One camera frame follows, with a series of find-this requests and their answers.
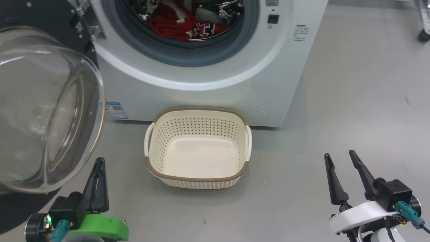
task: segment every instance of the teal cable plug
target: teal cable plug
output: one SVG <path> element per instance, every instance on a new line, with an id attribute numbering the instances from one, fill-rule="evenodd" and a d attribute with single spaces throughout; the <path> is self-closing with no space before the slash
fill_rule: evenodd
<path id="1" fill-rule="evenodd" d="M 67 220 L 60 220 L 54 232 L 51 235 L 51 242 L 61 242 L 70 230 L 70 225 Z"/>
<path id="2" fill-rule="evenodd" d="M 399 201 L 396 203 L 396 211 L 407 220 L 411 221 L 412 225 L 418 230 L 421 228 L 421 225 L 426 223 L 424 219 L 419 217 L 418 213 L 409 207 L 409 205 L 407 205 L 404 201 Z"/>

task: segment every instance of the beige plastic basket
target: beige plastic basket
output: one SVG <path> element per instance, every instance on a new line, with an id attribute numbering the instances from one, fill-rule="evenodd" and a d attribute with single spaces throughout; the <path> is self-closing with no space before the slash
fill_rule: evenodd
<path id="1" fill-rule="evenodd" d="M 159 114 L 145 134 L 149 171 L 169 186 L 220 189 L 248 167 L 251 129 L 236 111 L 182 107 Z"/>

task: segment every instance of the floor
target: floor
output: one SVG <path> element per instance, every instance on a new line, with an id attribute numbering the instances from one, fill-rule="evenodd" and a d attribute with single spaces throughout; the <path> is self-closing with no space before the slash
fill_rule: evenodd
<path id="1" fill-rule="evenodd" d="M 144 163 L 147 124 L 108 121 L 93 156 L 107 163 L 106 215 L 127 220 L 131 242 L 345 242 L 329 229 L 338 207 L 323 156 L 358 205 L 354 149 L 375 177 L 411 187 L 430 222 L 430 44 L 417 43 L 420 30 L 411 9 L 328 6 L 283 127 L 253 129 L 250 167 L 229 189 L 164 185 Z M 83 190 L 91 168 L 59 194 Z M 22 241 L 23 229 L 0 240 Z M 398 230 L 406 241 L 430 238 L 410 224 Z"/>

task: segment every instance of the white basket handle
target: white basket handle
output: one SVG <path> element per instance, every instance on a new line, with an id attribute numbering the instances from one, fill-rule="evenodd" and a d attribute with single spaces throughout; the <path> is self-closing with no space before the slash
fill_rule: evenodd
<path id="1" fill-rule="evenodd" d="M 251 128 L 246 125 L 246 132 L 245 132 L 245 161 L 249 161 L 251 158 L 251 150 L 252 150 L 252 133 Z"/>
<path id="2" fill-rule="evenodd" d="M 143 151 L 146 157 L 149 157 L 149 147 L 151 146 L 151 142 L 149 140 L 149 136 L 152 133 L 152 129 L 154 128 L 155 123 L 151 123 L 145 133 L 145 140 L 143 143 Z"/>

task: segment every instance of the brown basket rim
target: brown basket rim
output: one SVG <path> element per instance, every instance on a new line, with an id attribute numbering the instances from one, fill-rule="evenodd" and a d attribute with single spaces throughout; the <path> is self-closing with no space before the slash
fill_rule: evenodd
<path id="1" fill-rule="evenodd" d="M 159 113 L 153 123 L 157 123 L 157 121 L 160 119 L 160 117 L 162 117 L 163 115 L 165 115 L 166 113 L 169 112 L 175 112 L 175 111 L 218 111 L 218 112 L 228 112 L 228 113 L 232 113 L 237 115 L 240 119 L 242 119 L 243 123 L 245 124 L 245 126 L 248 126 L 248 122 L 245 120 L 245 118 L 242 116 L 241 113 L 239 113 L 238 111 L 232 110 L 232 109 L 225 109 L 225 108 L 217 108 L 217 107 L 201 107 L 201 106 L 187 106 L 187 107 L 176 107 L 176 108 L 169 108 L 164 110 L 163 112 Z M 175 176 L 169 176 L 169 175 L 164 175 L 158 171 L 156 171 L 152 165 L 151 165 L 151 161 L 149 159 L 149 157 L 145 157 L 146 160 L 146 165 L 148 166 L 149 170 L 156 175 L 157 177 L 160 178 L 164 178 L 164 179 L 171 179 L 171 180 L 179 180 L 179 181 L 185 181 L 185 182 L 226 182 L 226 181 L 231 181 L 234 180 L 240 176 L 242 176 L 242 174 L 246 171 L 248 165 L 249 165 L 249 161 L 246 161 L 243 164 L 242 169 L 235 175 L 231 176 L 231 177 L 222 177 L 222 178 L 189 178 L 189 177 L 175 177 Z"/>

